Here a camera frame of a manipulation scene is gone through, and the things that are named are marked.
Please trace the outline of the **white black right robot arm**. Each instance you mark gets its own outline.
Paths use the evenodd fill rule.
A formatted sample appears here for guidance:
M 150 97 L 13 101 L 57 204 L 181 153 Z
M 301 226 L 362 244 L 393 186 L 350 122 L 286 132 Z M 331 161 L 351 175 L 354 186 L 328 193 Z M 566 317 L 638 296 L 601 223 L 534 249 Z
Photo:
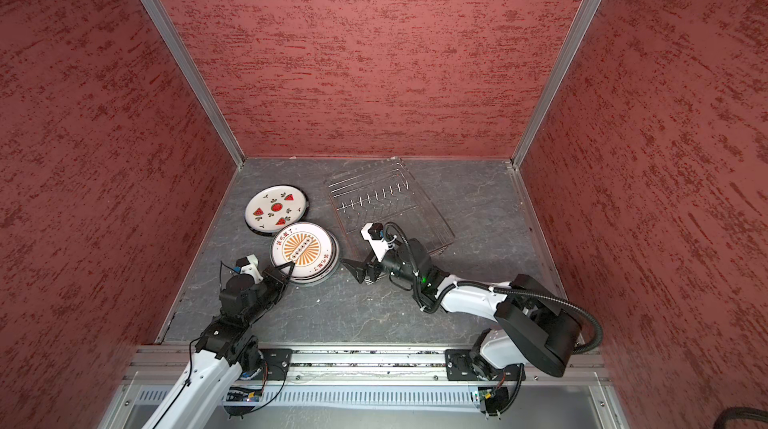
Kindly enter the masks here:
M 436 266 L 415 239 L 373 241 L 364 260 L 343 259 L 341 266 L 360 284 L 388 277 L 425 314 L 442 310 L 494 322 L 498 328 L 488 331 L 476 350 L 481 366 L 503 369 L 528 363 L 561 377 L 576 353 L 582 332 L 576 310 L 526 274 L 499 284 L 462 279 Z

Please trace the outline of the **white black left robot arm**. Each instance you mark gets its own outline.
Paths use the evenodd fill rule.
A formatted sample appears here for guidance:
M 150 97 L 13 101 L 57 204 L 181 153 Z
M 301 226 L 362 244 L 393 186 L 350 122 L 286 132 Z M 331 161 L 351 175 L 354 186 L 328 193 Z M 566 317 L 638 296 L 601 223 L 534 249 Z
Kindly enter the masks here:
M 246 395 L 239 381 L 260 378 L 260 393 L 271 373 L 287 382 L 288 364 L 268 361 L 253 326 L 282 300 L 295 267 L 292 261 L 272 266 L 260 278 L 246 267 L 232 270 L 220 288 L 219 315 L 187 346 L 188 364 L 146 428 L 203 428 L 226 395 Z

